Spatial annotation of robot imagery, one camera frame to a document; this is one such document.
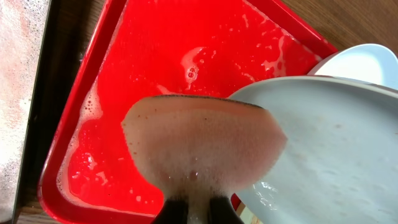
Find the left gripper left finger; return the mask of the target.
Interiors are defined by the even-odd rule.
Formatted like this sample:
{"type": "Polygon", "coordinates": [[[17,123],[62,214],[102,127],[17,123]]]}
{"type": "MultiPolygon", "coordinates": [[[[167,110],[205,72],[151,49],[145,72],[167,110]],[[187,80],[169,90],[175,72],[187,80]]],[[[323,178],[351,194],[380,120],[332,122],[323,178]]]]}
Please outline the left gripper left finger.
{"type": "Polygon", "coordinates": [[[187,224],[188,208],[184,200],[167,199],[151,224],[187,224]]]}

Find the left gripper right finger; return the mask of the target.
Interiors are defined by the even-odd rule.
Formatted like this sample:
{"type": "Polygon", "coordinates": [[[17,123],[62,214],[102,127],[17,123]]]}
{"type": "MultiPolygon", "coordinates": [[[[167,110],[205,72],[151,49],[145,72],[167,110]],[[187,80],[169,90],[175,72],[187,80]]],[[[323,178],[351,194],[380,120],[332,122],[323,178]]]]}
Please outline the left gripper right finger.
{"type": "Polygon", "coordinates": [[[228,197],[216,196],[210,199],[208,223],[243,224],[243,221],[238,217],[228,197]]]}

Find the pink sponge with green scourer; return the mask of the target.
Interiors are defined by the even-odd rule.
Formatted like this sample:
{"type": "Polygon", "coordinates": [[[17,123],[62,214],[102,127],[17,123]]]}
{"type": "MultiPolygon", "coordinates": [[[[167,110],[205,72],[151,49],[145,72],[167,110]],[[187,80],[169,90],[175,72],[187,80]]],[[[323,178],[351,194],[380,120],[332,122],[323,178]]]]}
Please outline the pink sponge with green scourer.
{"type": "Polygon", "coordinates": [[[268,110],[229,99],[141,99],[121,123],[139,173],[165,195],[232,194],[264,177],[287,137],[268,110]]]}

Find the light blue plate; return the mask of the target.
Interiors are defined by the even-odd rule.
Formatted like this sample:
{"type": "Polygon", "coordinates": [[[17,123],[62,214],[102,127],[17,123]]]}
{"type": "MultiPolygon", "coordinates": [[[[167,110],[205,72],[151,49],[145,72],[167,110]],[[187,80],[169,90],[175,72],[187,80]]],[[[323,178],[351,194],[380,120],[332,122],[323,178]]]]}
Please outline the light blue plate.
{"type": "Polygon", "coordinates": [[[287,145],[238,193],[264,223],[396,223],[397,92],[328,77],[264,80],[233,93],[279,122],[287,145]]]}
{"type": "Polygon", "coordinates": [[[397,56],[379,44],[361,44],[323,59],[310,75],[358,80],[397,89],[397,56]]]}

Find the light blue plate top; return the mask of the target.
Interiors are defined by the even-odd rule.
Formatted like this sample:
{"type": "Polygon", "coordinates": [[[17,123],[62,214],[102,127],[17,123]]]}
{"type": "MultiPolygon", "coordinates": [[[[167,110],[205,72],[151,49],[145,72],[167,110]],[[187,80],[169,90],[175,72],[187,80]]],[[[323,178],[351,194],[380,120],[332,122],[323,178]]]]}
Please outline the light blue plate top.
{"type": "Polygon", "coordinates": [[[379,44],[361,44],[323,59],[310,75],[358,80],[397,89],[397,56],[379,44]]]}

